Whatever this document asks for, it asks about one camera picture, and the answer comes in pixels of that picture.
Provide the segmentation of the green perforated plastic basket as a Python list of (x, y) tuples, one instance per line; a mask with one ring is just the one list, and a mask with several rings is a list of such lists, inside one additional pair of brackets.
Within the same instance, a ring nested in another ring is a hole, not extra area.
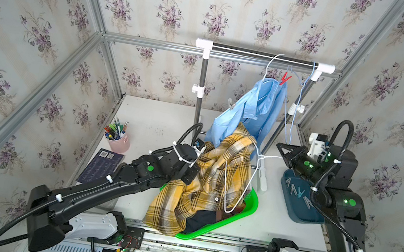
[(203, 191), (198, 180), (194, 180), (189, 185), (185, 185), (181, 180), (172, 181), (160, 187), (159, 194), (149, 205), (143, 217), (143, 222), (164, 235), (190, 240), (254, 214), (259, 204), (258, 196), (252, 190), (231, 213), (232, 217), (207, 225), (193, 233), (182, 234), (186, 227), (186, 219), (194, 216), (197, 211), (222, 210), (224, 212), (223, 200), (223, 197), (216, 192), (208, 194)]

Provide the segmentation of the grey clothespin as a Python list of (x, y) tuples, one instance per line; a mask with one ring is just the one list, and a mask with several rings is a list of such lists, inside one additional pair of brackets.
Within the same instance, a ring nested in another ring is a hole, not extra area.
[(313, 207), (312, 202), (307, 197), (303, 197), (303, 201), (305, 202), (305, 204), (309, 210), (312, 209), (312, 207)]
[(297, 191), (296, 191), (295, 185), (291, 185), (290, 194), (292, 194), (292, 195), (297, 195)]

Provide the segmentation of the red clothespin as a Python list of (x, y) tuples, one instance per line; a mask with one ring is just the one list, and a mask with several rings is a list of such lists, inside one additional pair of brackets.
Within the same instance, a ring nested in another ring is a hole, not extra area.
[(279, 85), (283, 86), (285, 83), (287, 83), (290, 79), (292, 78), (292, 75), (290, 75), (288, 72), (285, 72), (279, 82)]

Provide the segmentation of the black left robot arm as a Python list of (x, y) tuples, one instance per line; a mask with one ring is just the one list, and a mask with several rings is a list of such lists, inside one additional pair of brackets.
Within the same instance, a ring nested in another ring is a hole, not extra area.
[(163, 187), (173, 180), (190, 184), (200, 169), (200, 151), (184, 143), (192, 134), (197, 138), (203, 123), (195, 123), (171, 147), (142, 155), (131, 163), (120, 164), (113, 174), (88, 183), (52, 190), (40, 185), (31, 190), (26, 210), (0, 228), (0, 247), (28, 241), (31, 252), (51, 248), (75, 231), (71, 219), (107, 201)]

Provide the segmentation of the light blue wire hanger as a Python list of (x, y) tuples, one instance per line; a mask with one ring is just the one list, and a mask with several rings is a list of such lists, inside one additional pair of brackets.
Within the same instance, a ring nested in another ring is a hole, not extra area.
[(315, 75), (317, 71), (318, 66), (316, 65), (315, 62), (312, 62), (312, 69), (309, 74), (309, 76), (306, 77), (306, 79), (299, 79), (299, 84), (300, 84), (300, 91), (298, 92), (297, 98), (293, 101), (292, 105), (288, 108), (287, 113), (285, 114), (285, 117), (283, 118), (283, 132), (284, 132), (284, 137), (285, 137), (285, 142), (289, 145), (292, 144), (292, 138), (293, 138), (293, 128), (295, 125), (295, 117), (299, 113), (299, 110), (301, 108), (301, 103), (306, 98), (307, 94), (313, 87), (313, 84), (315, 83), (312, 78)]

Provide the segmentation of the white clothespin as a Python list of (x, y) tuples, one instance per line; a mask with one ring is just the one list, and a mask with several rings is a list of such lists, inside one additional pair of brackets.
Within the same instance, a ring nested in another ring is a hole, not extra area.
[(290, 187), (290, 183), (291, 183), (291, 178), (286, 179), (286, 180), (285, 180), (285, 183), (286, 183), (287, 188), (289, 188), (289, 187)]

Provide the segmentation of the light blue shirt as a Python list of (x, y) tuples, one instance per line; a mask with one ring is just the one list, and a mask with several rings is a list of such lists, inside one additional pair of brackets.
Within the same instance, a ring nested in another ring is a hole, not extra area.
[(218, 147), (228, 136), (232, 135), (241, 123), (253, 136), (260, 148), (266, 136), (280, 115), (287, 96), (287, 84), (266, 78), (244, 94), (236, 103), (234, 110), (225, 110), (216, 117), (205, 140)]

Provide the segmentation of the teal clothespin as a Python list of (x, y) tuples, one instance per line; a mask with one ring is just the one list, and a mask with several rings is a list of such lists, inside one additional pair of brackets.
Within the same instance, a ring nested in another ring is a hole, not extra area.
[(301, 190), (300, 187), (297, 188), (296, 196), (297, 196), (298, 198), (303, 197), (303, 194), (304, 194), (304, 193), (305, 193), (305, 191)]

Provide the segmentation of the yellow plaid shirt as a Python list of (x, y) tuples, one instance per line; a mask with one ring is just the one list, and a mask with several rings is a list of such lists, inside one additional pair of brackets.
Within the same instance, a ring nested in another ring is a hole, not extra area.
[(200, 171), (194, 180), (199, 181), (201, 188), (206, 193), (212, 194), (216, 192), (220, 197), (224, 196), (225, 162), (228, 163), (228, 210), (231, 209), (231, 204), (237, 202), (238, 197), (243, 192), (239, 190), (238, 186), (232, 185), (232, 178), (236, 169), (240, 169), (242, 176), (245, 175), (246, 169), (249, 172), (252, 171), (251, 157), (255, 150), (254, 145), (257, 145), (255, 138), (240, 123), (236, 131), (226, 137), (218, 147), (214, 147), (212, 143), (206, 142), (204, 154), (196, 162)]

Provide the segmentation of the dark blue card booklet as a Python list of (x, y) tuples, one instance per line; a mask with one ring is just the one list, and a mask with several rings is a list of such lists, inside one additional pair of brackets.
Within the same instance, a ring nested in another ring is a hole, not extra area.
[(77, 182), (79, 184), (90, 183), (93, 180), (111, 175), (117, 170), (123, 158), (124, 155), (122, 154), (117, 154), (103, 148), (100, 149), (79, 175)]

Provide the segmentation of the dark multicolour plaid shirt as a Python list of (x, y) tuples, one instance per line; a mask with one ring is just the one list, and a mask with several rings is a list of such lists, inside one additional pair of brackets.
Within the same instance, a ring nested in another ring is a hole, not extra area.
[(215, 224), (230, 217), (232, 217), (232, 214), (227, 214), (222, 210), (216, 212), (207, 210), (197, 211), (194, 216), (186, 219), (186, 227), (185, 230), (182, 231), (182, 234), (193, 233), (207, 225)]

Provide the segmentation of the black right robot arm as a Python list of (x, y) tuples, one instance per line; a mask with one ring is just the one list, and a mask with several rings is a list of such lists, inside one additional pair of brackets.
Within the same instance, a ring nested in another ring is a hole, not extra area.
[[(366, 252), (365, 206), (362, 197), (349, 187), (358, 167), (349, 151), (353, 133), (352, 121), (340, 122), (318, 155), (305, 146), (276, 145), (288, 169), (308, 183), (309, 200), (324, 218), (331, 252)], [(292, 240), (275, 238), (265, 252), (301, 251)]]

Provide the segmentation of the metal clothes rack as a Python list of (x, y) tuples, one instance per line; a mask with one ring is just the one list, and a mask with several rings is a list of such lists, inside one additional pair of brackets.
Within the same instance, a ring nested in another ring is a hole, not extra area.
[[(286, 65), (287, 70), (291, 70), (294, 66), (301, 66), (306, 70), (310, 71), (310, 75), (306, 78), (306, 80), (301, 82), (300, 93), (296, 100), (296, 102), (292, 103), (290, 108), (287, 108), (285, 112), (284, 120), (279, 124), (277, 129), (274, 131), (268, 142), (266, 143), (264, 149), (260, 151), (256, 150), (255, 157), (257, 158), (257, 163), (252, 166), (255, 173), (259, 175), (259, 185), (258, 188), (262, 192), (267, 191), (267, 178), (265, 175), (266, 169), (263, 165), (263, 161), (267, 158), (266, 152), (270, 148), (272, 142), (278, 137), (280, 132), (284, 131), (285, 137), (288, 141), (292, 140), (292, 131), (291, 129), (287, 129), (287, 122), (294, 121), (297, 112), (303, 112), (303, 107), (300, 105), (304, 96), (309, 93), (312, 86), (318, 81), (318, 79), (324, 73), (327, 75), (333, 74), (336, 70), (334, 65), (325, 64), (325, 63), (317, 63), (317, 62), (307, 62), (305, 60), (299, 60), (294, 58), (288, 58), (284, 54), (272, 55), (269, 53), (265, 53), (262, 51), (250, 51), (243, 50), (239, 47), (228, 46), (225, 44), (215, 43), (210, 40), (204, 40), (198, 38), (196, 40), (197, 48), (202, 50), (202, 67), (200, 73), (199, 83), (197, 85), (193, 85), (192, 92), (197, 95), (196, 106), (195, 106), (195, 115), (194, 122), (199, 122), (202, 100), (204, 96), (205, 90), (205, 80), (207, 75), (208, 63), (211, 55), (214, 55), (215, 52), (221, 53), (229, 53), (231, 58), (234, 59), (236, 56), (240, 56), (243, 58), (245, 62), (249, 64), (256, 64), (256, 60), (260, 59), (262, 61), (267, 61), (266, 68), (269, 68), (273, 62), (279, 62), (283, 65)], [(279, 81), (267, 79), (265, 76), (255, 84), (253, 89), (251, 90), (251, 95), (245, 94), (241, 97), (234, 105), (230, 105), (229, 108), (223, 112), (224, 115), (228, 114), (229, 111), (235, 111), (236, 113), (240, 113), (242, 115), (242, 119), (255, 119), (255, 113), (257, 104), (260, 100), (264, 100), (264, 105), (266, 106), (265, 110), (270, 111), (270, 108), (277, 105), (279, 109), (283, 109), (286, 107), (287, 101), (287, 80), (289, 78), (284, 75), (283, 78)]]

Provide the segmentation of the pink pen cup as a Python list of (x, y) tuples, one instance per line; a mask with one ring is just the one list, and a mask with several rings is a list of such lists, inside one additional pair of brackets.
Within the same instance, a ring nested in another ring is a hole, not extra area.
[(104, 127), (105, 138), (110, 149), (118, 154), (125, 154), (130, 148), (129, 136), (127, 135), (128, 123), (121, 123), (115, 118), (112, 123)]

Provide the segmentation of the pale clothespin on blue shirt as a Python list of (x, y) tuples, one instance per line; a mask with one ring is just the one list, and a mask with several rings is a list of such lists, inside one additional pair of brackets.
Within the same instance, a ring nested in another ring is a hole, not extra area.
[(236, 105), (236, 103), (231, 98), (229, 98), (228, 99), (228, 104), (227, 104), (228, 110), (234, 110), (235, 105)]

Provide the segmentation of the dark teal plastic tray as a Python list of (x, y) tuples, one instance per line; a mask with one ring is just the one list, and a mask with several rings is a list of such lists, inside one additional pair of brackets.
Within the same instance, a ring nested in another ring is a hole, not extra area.
[[(287, 188), (285, 180), (291, 178), (291, 183), (290, 187)], [(282, 191), (285, 199), (285, 205), (288, 211), (288, 215), (296, 223), (299, 224), (323, 224), (324, 223), (324, 217), (318, 213), (318, 211), (315, 210), (314, 206), (312, 209), (308, 209), (305, 202), (303, 201), (303, 197), (307, 197), (308, 199), (310, 198), (310, 193), (311, 189), (309, 184), (305, 181), (302, 180), (301, 178), (297, 177), (293, 170), (287, 169), (282, 178), (281, 178), (281, 185), (282, 185)], [(298, 198), (296, 195), (290, 194), (290, 188), (291, 185), (295, 185), (295, 188), (297, 190), (298, 187), (301, 188), (301, 190), (305, 191), (303, 194), (303, 197)]]

